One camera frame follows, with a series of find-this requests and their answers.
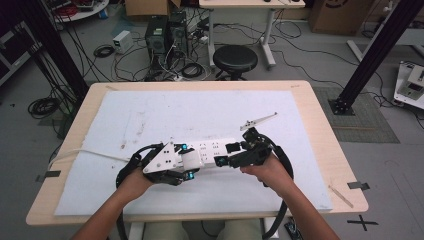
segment white wire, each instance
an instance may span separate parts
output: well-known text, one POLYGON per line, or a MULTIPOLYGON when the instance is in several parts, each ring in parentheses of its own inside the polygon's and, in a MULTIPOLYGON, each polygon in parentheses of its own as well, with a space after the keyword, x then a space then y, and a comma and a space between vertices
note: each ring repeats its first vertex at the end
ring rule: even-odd
POLYGON ((165 63, 166 63, 166 60, 168 59, 169 53, 175 47, 175 42, 176 41, 177 41, 177 39, 174 40, 174 42, 172 43, 172 46, 169 48, 169 51, 168 51, 168 53, 166 54, 166 57, 165 57, 165 63))
POLYGON ((70 150, 68 152, 65 152, 65 153, 62 153, 60 155, 57 155, 53 160, 50 161, 49 165, 47 166, 47 171, 49 171, 50 168, 52 167, 53 163, 57 162, 58 160, 61 160, 61 159, 65 158, 65 157, 69 157, 69 156, 71 156, 71 155, 73 155, 75 153, 80 153, 80 152, 92 153, 92 154, 95 154, 95 155, 98 155, 98 156, 112 158, 112 159, 120 160, 120 161, 124 161, 124 162, 128 162, 129 161, 128 158, 121 158, 121 157, 106 155, 106 154, 103 154, 103 153, 95 152, 93 150, 79 148, 79 149, 72 149, 72 150, 70 150))

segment forearm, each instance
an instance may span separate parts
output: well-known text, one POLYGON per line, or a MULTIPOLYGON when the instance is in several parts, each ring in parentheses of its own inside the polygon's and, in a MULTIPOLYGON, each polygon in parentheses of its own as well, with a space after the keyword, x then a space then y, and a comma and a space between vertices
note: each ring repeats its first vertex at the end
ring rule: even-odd
POLYGON ((126 204, 115 192, 72 239, 106 239, 126 204))
POLYGON ((304 239, 339 239, 321 214, 294 183, 290 184, 285 192, 280 192, 279 194, 290 209, 304 239))

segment table leg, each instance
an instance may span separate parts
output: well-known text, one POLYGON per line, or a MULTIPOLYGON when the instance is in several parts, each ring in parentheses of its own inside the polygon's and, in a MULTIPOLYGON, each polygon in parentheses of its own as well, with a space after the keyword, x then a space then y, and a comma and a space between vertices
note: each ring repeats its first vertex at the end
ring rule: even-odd
POLYGON ((209 41, 208 41, 208 54, 209 54, 209 65, 211 68, 215 68, 213 62, 213 54, 215 53, 215 44, 213 39, 213 9, 209 9, 209 41))
POLYGON ((275 9, 270 9, 268 12, 268 21, 266 25, 266 31, 264 37, 261 37, 261 46, 263 51, 265 52, 265 57, 268 64, 268 69, 277 65, 274 60, 274 56, 272 55, 271 49, 269 48, 268 41, 269 36, 271 35, 272 22, 274 19, 275 9))

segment plug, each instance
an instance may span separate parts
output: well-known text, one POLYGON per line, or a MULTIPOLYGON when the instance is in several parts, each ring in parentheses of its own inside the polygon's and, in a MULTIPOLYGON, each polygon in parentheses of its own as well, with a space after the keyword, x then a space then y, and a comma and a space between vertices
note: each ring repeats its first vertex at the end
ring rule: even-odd
POLYGON ((199 39, 199 42, 202 44, 208 44, 208 37, 207 36, 203 36, 199 39))
POLYGON ((183 80, 182 76, 175 76, 174 77, 174 81, 176 81, 176 82, 181 82, 182 80, 183 80))

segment white paper sheet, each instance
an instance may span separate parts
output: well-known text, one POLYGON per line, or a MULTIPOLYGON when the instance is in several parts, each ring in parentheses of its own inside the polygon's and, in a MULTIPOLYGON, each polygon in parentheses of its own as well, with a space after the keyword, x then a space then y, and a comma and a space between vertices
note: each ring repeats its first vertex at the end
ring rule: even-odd
MULTIPOLYGON (((277 112, 257 127, 290 158, 296 184, 319 210, 332 204, 293 96, 289 91, 112 91, 105 95, 83 149, 130 158, 141 147, 168 142, 235 138, 240 126, 277 112)), ((91 215, 115 190, 125 162, 81 152, 56 215, 91 215)), ((201 169, 180 186, 155 185, 126 214, 277 211, 281 199, 239 169, 201 169)))

